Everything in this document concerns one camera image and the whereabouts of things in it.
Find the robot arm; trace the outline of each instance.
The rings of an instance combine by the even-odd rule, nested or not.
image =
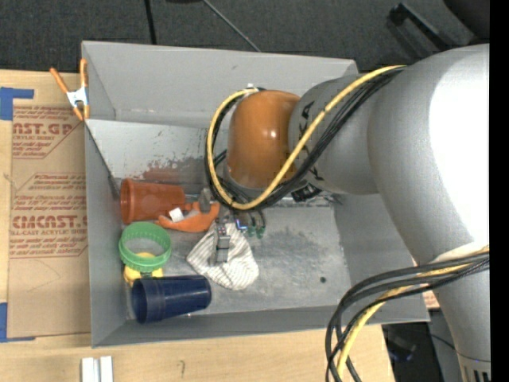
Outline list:
[[[278,132],[287,129],[283,151],[287,155],[301,139],[303,127],[354,79],[331,80],[306,92],[288,125],[280,121],[266,130],[265,142],[273,146],[274,140],[286,137]],[[380,193],[419,264],[464,245],[479,250],[489,244],[488,92],[489,45],[450,50],[400,69],[351,114],[305,175],[305,183],[330,193]],[[327,126],[338,111],[340,105],[323,124]],[[317,144],[319,131],[295,159],[295,170]],[[260,143],[250,151],[262,153],[264,141]],[[239,160],[228,161],[227,165],[242,169]],[[242,187],[235,183],[235,175],[228,179]],[[444,286],[436,296],[453,335],[464,381],[490,380],[489,271]]]

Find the cardboard sheet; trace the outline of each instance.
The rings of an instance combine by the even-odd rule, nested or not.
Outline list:
[[[77,75],[63,77],[76,89]],[[7,336],[87,332],[84,125],[49,72],[0,71],[0,86],[33,90],[13,101],[12,167],[2,177],[11,194]]]

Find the green plastic ring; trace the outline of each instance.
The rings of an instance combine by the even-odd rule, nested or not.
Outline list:
[[[154,256],[153,258],[138,256],[125,245],[128,240],[133,239],[153,240],[161,245],[165,251],[161,255]],[[152,273],[165,266],[165,263],[168,261],[172,253],[171,239],[169,238],[168,232],[159,225],[152,224],[151,222],[134,222],[127,226],[122,232],[119,241],[119,252],[120,259],[126,266],[140,273]]]

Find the small white part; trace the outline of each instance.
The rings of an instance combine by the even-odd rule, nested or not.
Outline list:
[[[173,222],[180,222],[181,220],[184,220],[184,214],[182,213],[182,210],[180,208],[172,209],[169,212],[169,217],[172,219]]]
[[[81,382],[113,382],[113,358],[82,358]]]

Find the white cloth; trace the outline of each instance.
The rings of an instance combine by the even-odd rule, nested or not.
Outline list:
[[[216,223],[212,223],[207,234],[187,256],[195,271],[213,282],[232,290],[243,290],[251,285],[259,274],[251,246],[235,224],[226,224],[230,238],[228,261],[211,265],[208,261],[217,245]]]

